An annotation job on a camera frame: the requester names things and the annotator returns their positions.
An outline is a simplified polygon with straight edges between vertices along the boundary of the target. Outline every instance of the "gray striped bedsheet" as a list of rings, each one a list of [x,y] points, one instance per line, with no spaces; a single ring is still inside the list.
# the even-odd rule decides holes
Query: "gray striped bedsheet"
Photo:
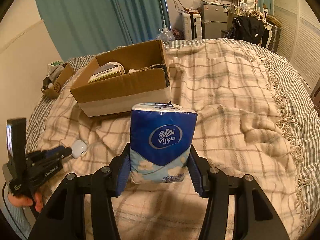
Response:
[[[303,167],[301,170],[302,182],[306,205],[310,216],[306,219],[306,225],[310,225],[318,210],[320,209],[320,118],[314,110],[313,103],[306,92],[298,73],[292,67],[290,62],[277,54],[260,46],[237,40],[222,39],[222,41],[231,44],[243,46],[246,49],[254,50],[259,56],[268,58],[273,63],[274,73],[279,79],[279,87],[287,96],[287,107],[293,114],[292,123],[293,134],[298,138],[303,146],[305,155]],[[164,48],[178,49],[184,46],[198,46],[203,44],[204,40],[191,41],[171,41],[165,42]],[[86,66],[93,56],[77,57],[69,60],[71,67],[77,71]],[[41,97],[33,114],[29,119],[27,128],[27,146],[26,152],[32,152],[37,147],[39,135],[44,132],[45,122],[55,99]]]

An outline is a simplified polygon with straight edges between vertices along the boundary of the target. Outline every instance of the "metal screw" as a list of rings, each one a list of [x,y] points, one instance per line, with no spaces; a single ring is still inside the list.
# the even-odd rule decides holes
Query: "metal screw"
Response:
[[[73,180],[75,178],[75,174],[74,173],[69,173],[68,175],[67,175],[67,179],[68,180]]]
[[[102,171],[103,173],[108,173],[108,172],[111,171],[111,169],[110,169],[109,166],[104,166],[104,167],[101,168],[101,171]]]
[[[244,176],[244,179],[247,180],[247,181],[252,181],[253,180],[253,177],[250,175],[250,174],[246,174]]]
[[[216,167],[211,167],[211,168],[209,169],[209,171],[210,171],[211,173],[217,174],[217,173],[219,172],[219,169],[216,168]]]

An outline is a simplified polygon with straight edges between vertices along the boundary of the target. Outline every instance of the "blue tissue packaging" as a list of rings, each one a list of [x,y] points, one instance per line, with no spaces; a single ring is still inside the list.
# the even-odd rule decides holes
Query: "blue tissue packaging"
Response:
[[[190,153],[197,113],[172,104],[137,104],[131,110],[132,183],[179,182]]]

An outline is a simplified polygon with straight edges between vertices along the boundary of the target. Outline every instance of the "box flap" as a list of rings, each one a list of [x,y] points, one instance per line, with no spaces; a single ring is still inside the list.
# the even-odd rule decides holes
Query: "box flap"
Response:
[[[128,73],[130,69],[141,69],[154,64],[164,64],[163,45],[160,40],[146,41],[108,51],[96,57],[100,66],[115,61]]]
[[[93,69],[89,69],[88,66],[84,71],[86,73],[81,73],[76,80],[77,83],[70,89],[79,104],[129,96],[167,87],[165,73],[162,68],[128,73],[102,81],[87,83],[86,85],[84,83],[88,82]]]

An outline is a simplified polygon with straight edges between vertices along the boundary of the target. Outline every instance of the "white suitcase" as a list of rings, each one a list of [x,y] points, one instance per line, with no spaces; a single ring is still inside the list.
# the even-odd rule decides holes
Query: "white suitcase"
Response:
[[[183,33],[185,40],[201,40],[202,27],[200,14],[182,14]]]

